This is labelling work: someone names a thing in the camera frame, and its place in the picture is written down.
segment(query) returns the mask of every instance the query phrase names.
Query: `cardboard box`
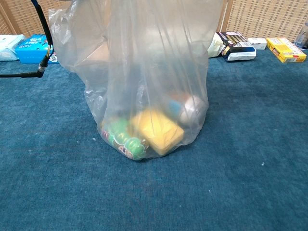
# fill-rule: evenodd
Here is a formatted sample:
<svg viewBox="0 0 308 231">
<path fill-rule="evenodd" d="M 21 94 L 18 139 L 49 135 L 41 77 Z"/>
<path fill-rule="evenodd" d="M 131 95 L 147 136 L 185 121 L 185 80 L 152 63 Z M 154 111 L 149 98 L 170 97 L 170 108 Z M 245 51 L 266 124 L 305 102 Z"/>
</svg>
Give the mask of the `cardboard box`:
<svg viewBox="0 0 308 231">
<path fill-rule="evenodd" d="M 45 35 L 32 35 L 15 49 L 22 64 L 39 64 L 47 54 L 48 43 Z M 48 64 L 58 64 L 58 58 L 54 53 Z"/>
<path fill-rule="evenodd" d="M 268 48 L 283 63 L 299 63 L 306 59 L 306 55 L 286 38 L 267 38 Z"/>
<path fill-rule="evenodd" d="M 221 55 L 227 61 L 252 60 L 256 57 L 256 49 L 237 31 L 217 32 L 225 48 Z"/>
<path fill-rule="evenodd" d="M 256 50 L 265 50 L 266 48 L 266 39 L 265 38 L 249 38 L 248 42 L 256 49 Z"/>
</svg>

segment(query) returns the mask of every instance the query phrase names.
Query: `black cable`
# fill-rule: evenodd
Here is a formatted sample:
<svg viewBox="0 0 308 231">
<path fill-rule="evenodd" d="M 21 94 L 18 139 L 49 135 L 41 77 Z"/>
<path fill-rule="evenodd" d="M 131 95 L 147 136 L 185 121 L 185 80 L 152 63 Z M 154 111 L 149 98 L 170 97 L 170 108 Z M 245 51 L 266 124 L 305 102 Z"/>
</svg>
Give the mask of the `black cable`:
<svg viewBox="0 0 308 231">
<path fill-rule="evenodd" d="M 41 24 L 43 26 L 43 29 L 44 29 L 44 32 L 45 32 L 45 35 L 46 35 L 46 39 L 48 41 L 48 45 L 51 47 L 52 44 L 53 44 L 52 43 L 52 37 L 51 37 L 51 33 L 50 33 L 50 30 L 49 30 L 46 18 L 44 16 L 43 10 L 42 10 L 41 6 L 38 4 L 37 0 L 31 0 L 31 2 L 33 3 L 33 5 L 34 5 L 34 7 L 35 7 L 35 9 L 36 9 L 36 11 L 38 13 L 40 22 L 41 22 Z M 37 72 L 20 73 L 20 74 L 5 74 L 5 75 L 0 75 L 0 78 L 16 78 L 16 77 L 21 77 L 21 78 L 34 78 L 34 77 L 42 78 L 43 74 L 45 72 L 45 69 L 48 66 L 49 58 L 52 56 L 52 54 L 53 54 L 53 48 L 52 48 L 52 52 L 51 52 L 51 54 L 49 56 L 48 56 L 48 53 L 44 56 L 43 60 L 39 64 Z"/>
<path fill-rule="evenodd" d="M 43 10 L 42 10 L 41 6 L 38 5 L 38 4 L 37 4 L 37 6 L 34 4 L 34 6 L 35 6 L 35 9 L 37 10 L 39 19 L 40 19 L 40 21 L 42 23 L 42 26 L 43 26 L 43 29 L 44 29 L 44 32 L 45 32 L 48 44 L 52 45 L 53 43 L 52 43 L 51 33 L 50 33 L 50 30 L 49 30 L 46 18 L 44 16 Z"/>
</svg>

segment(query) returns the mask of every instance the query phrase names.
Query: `blue and white packaging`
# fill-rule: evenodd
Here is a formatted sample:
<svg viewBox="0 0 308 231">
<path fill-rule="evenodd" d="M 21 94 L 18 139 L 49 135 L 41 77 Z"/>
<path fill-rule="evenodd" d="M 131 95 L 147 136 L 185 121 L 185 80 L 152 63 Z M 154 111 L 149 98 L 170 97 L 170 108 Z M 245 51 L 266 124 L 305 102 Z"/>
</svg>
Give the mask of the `blue and white packaging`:
<svg viewBox="0 0 308 231">
<path fill-rule="evenodd" d="M 16 61 L 15 48 L 25 40 L 24 35 L 0 35 L 0 61 Z"/>
<path fill-rule="evenodd" d="M 39 64 L 47 54 L 47 50 L 48 42 L 46 36 L 38 34 L 32 35 L 15 49 L 22 64 Z M 48 64 L 58 64 L 58 58 L 55 53 L 50 57 Z"/>
</svg>

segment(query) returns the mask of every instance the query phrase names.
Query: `bottle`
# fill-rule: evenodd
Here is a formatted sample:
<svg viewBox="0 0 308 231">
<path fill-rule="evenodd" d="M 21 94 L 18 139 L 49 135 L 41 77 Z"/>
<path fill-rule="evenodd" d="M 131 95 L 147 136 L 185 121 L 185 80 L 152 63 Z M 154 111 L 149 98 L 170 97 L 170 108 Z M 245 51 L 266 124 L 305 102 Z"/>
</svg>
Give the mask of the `bottle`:
<svg viewBox="0 0 308 231">
<path fill-rule="evenodd" d="M 168 98 L 166 114 L 176 123 L 184 126 L 203 123 L 208 104 L 198 96 L 183 93 L 171 94 Z"/>
<path fill-rule="evenodd" d="M 308 49 L 308 22 L 304 24 L 304 27 L 297 36 L 294 44 L 300 48 Z"/>
</svg>

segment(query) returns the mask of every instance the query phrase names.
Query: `white round object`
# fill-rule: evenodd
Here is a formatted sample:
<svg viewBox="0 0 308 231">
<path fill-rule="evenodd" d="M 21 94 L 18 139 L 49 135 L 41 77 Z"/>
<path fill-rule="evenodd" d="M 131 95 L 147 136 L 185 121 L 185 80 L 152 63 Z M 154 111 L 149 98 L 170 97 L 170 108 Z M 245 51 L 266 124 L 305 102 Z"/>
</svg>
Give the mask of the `white round object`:
<svg viewBox="0 0 308 231">
<path fill-rule="evenodd" d="M 207 105 L 203 100 L 197 96 L 191 96 L 180 114 L 180 122 L 185 125 L 199 123 L 205 117 L 206 110 Z"/>
</svg>

